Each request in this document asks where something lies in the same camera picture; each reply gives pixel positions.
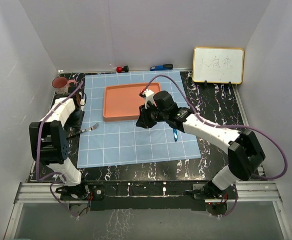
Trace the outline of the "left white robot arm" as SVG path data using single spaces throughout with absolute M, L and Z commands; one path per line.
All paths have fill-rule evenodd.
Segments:
M 72 93 L 58 95 L 47 115 L 29 125 L 29 136 L 36 180 L 41 182 L 50 177 L 40 176 L 40 166 L 46 166 L 53 171 L 51 175 L 61 178 L 63 186 L 56 189 L 57 193 L 82 200 L 88 196 L 89 187 L 82 182 L 82 173 L 69 158 L 68 136 L 64 129 L 66 122 L 80 119 L 78 91 L 77 88 Z

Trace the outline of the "silver metal fork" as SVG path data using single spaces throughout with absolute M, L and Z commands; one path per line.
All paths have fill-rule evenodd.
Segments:
M 67 137 L 67 140 L 69 140 L 69 139 L 71 139 L 71 138 L 74 138 L 74 137 L 76 137 L 76 136 L 79 136 L 79 135 L 81 135 L 82 133 L 90 132 L 90 131 L 96 130 L 98 127 L 99 127 L 99 123 L 97 122 L 96 124 L 94 124 L 93 126 L 91 126 L 91 127 L 89 127 L 89 128 L 86 128 L 86 129 L 83 129 L 83 130 L 80 130 L 80 131 L 77 131 L 77 132 L 75 132 L 75 133 L 70 134 L 70 135 Z

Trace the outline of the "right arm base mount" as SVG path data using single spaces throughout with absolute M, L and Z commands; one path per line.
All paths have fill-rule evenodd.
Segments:
M 190 190 L 183 191 L 183 195 L 191 196 L 195 200 L 216 200 L 223 203 L 234 200 L 237 192 L 232 186 L 225 190 L 219 190 L 217 187 L 208 186 L 206 183 L 195 183 Z

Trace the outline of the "blue checked tablecloth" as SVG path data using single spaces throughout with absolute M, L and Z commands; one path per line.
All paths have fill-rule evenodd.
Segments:
M 136 121 L 105 122 L 103 120 L 104 90 L 108 86 L 131 83 L 148 83 L 155 72 L 137 71 L 87 75 L 84 93 L 82 129 L 99 124 L 98 128 L 80 135 L 78 168 L 115 166 L 200 158 L 195 136 L 178 132 L 159 122 L 151 129 L 136 127 Z

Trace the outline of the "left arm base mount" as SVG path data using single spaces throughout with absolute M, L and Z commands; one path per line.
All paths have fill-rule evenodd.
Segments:
M 102 201 L 105 195 L 105 187 L 102 185 L 82 182 L 74 186 L 67 186 L 57 183 L 58 187 L 54 190 L 60 194 L 63 201 Z

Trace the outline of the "blue patterned knife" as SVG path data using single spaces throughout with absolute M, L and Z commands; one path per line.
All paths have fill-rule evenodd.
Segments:
M 173 136 L 174 136 L 174 141 L 177 142 L 178 141 L 178 132 L 175 128 L 173 129 Z

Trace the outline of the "pink floral mug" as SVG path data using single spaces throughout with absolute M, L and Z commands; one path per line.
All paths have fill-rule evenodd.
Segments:
M 67 79 L 65 77 L 57 77 L 52 81 L 52 87 L 55 89 L 55 92 L 58 95 L 68 93 L 68 89 L 73 84 L 74 86 L 77 85 L 76 80 L 74 79 Z

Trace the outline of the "orange plastic tray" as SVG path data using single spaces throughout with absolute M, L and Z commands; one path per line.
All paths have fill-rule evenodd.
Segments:
M 139 93 L 146 85 L 144 82 L 107 86 L 104 91 L 103 120 L 116 122 L 138 119 L 139 107 L 144 104 Z

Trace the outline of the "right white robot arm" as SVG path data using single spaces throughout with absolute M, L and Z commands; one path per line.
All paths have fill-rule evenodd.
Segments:
M 193 107 L 179 107 L 165 90 L 154 93 L 144 89 L 139 94 L 144 104 L 139 107 L 136 126 L 150 129 L 159 122 L 183 133 L 208 141 L 228 156 L 228 164 L 194 195 L 203 199 L 221 198 L 237 181 L 247 181 L 264 161 L 265 153 L 252 130 L 238 131 L 199 118 Z

